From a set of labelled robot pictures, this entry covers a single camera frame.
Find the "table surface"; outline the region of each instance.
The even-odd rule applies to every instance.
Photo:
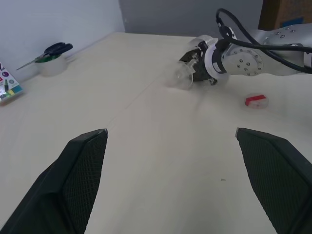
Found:
[[[251,188],[237,127],[288,139],[312,161],[310,75],[231,76],[225,87],[166,87],[192,38],[115,33],[1,107],[0,225],[72,138],[107,128],[86,233],[274,234]],[[243,106],[266,94],[265,110]]]

